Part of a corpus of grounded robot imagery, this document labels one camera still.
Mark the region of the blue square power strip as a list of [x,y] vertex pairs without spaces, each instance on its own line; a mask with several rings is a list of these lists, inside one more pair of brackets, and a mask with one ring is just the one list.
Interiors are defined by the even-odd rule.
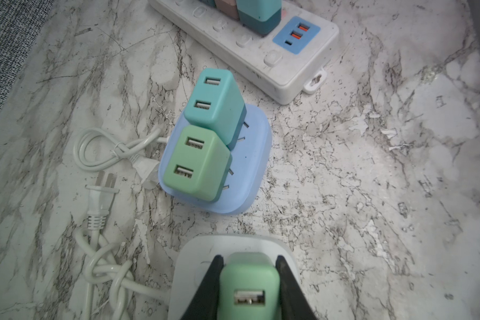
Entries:
[[199,208],[201,211],[222,215],[234,215],[248,210],[256,199],[272,146],[271,126],[266,114],[255,105],[246,105],[246,116],[239,140],[232,150],[231,172],[225,179],[220,198],[216,202],[206,202],[181,193],[165,185],[163,175],[177,140],[189,122],[183,115],[177,119],[159,164],[159,184],[161,188],[180,202]]

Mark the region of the pink plug cube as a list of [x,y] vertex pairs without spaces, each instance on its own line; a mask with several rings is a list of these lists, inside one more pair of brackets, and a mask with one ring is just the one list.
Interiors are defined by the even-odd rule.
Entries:
[[239,12],[237,9],[236,0],[215,0],[215,5],[217,9],[226,16],[239,21]]

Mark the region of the white square power strip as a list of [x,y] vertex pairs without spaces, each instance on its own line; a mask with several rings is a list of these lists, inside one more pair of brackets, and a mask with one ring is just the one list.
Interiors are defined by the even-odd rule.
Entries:
[[184,245],[177,258],[168,318],[181,319],[216,255],[227,261],[230,255],[237,252],[264,253],[272,263],[282,255],[296,280],[300,281],[297,260],[290,248],[278,239],[260,235],[199,235]]

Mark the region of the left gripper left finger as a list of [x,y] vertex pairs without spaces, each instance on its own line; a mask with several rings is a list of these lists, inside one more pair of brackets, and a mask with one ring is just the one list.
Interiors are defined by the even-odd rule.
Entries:
[[181,320],[217,319],[220,275],[223,267],[224,258],[216,255]]

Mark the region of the teal plug cube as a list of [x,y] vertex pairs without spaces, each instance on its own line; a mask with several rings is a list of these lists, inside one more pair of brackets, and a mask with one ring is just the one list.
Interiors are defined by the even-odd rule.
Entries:
[[204,69],[184,110],[186,120],[217,133],[224,144],[234,149],[247,108],[232,72]]
[[281,0],[237,0],[239,20],[249,29],[265,36],[281,21]]
[[209,5],[210,7],[213,7],[213,8],[216,7],[215,0],[200,0],[200,1],[206,5]]

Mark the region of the long white power strip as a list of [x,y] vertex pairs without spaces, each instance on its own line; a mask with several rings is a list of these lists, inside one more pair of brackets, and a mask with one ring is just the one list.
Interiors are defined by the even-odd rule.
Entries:
[[325,65],[339,39],[338,26],[282,2],[281,23],[257,34],[202,1],[150,1],[153,9],[281,105],[324,83]]

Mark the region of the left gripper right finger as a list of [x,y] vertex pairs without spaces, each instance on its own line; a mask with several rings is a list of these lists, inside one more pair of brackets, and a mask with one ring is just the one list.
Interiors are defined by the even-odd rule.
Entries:
[[280,276],[282,320],[317,320],[284,256],[277,256],[275,268]]

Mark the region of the green plug cube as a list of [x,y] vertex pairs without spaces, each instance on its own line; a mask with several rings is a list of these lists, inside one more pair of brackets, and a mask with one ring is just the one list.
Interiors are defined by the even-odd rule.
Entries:
[[219,279],[218,319],[280,319],[280,276],[264,253],[233,253]]
[[166,186],[207,202],[221,195],[233,157],[216,132],[188,125],[183,128],[163,182]]

